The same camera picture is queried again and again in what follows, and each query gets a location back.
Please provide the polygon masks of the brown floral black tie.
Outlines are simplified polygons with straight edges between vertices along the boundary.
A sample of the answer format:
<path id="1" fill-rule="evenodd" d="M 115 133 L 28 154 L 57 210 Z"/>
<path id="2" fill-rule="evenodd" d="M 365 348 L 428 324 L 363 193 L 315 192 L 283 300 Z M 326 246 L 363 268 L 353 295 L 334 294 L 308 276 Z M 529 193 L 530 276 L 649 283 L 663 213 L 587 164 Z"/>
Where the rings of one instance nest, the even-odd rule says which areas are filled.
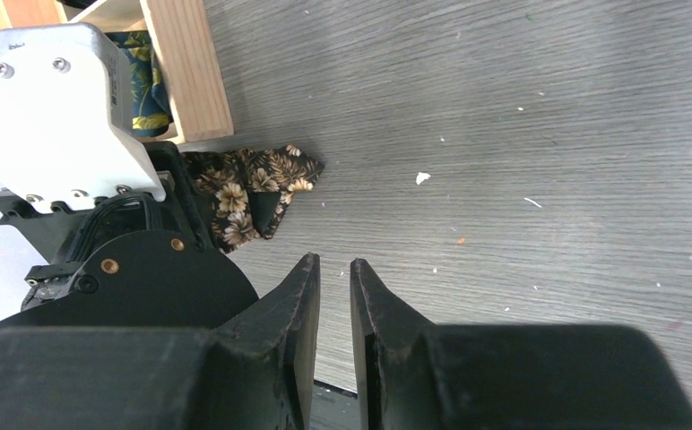
<path id="1" fill-rule="evenodd" d="M 270 240 L 297 193 L 310 192 L 325 164 L 298 147 L 181 154 L 195 188 L 209 199 L 209 227 L 223 253 Z"/>

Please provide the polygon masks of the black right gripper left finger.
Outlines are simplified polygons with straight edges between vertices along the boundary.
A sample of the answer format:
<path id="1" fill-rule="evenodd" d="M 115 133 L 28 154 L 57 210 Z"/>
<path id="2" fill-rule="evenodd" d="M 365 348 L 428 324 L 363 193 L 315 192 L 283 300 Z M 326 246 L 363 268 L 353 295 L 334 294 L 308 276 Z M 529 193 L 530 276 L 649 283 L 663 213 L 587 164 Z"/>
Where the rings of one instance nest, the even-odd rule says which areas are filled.
<path id="1" fill-rule="evenodd" d="M 216 330 L 0 330 L 0 429 L 305 429 L 320 260 Z"/>

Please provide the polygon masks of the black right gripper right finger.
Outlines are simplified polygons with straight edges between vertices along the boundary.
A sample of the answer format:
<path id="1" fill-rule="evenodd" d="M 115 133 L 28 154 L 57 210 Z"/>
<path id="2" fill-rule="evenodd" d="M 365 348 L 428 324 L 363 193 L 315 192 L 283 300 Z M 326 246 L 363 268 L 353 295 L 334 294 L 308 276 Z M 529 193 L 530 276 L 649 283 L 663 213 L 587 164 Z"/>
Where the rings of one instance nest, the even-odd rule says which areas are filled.
<path id="1" fill-rule="evenodd" d="M 692 429 L 658 346 L 617 324 L 436 324 L 350 266 L 365 429 Z"/>

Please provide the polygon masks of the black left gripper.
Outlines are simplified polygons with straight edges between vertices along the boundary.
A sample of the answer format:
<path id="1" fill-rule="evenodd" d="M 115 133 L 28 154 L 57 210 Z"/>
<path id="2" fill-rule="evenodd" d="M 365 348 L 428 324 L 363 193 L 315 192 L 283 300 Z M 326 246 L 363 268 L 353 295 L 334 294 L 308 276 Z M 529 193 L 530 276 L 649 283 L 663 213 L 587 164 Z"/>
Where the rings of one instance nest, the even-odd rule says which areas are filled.
<path id="1" fill-rule="evenodd" d="M 209 204 L 172 143 L 147 150 L 167 196 L 98 197 L 86 211 L 55 202 L 41 215 L 0 197 L 2 221 L 48 258 L 30 269 L 22 310 L 0 322 L 0 340 L 111 341 L 210 331 L 247 333 L 259 297 L 209 229 Z"/>

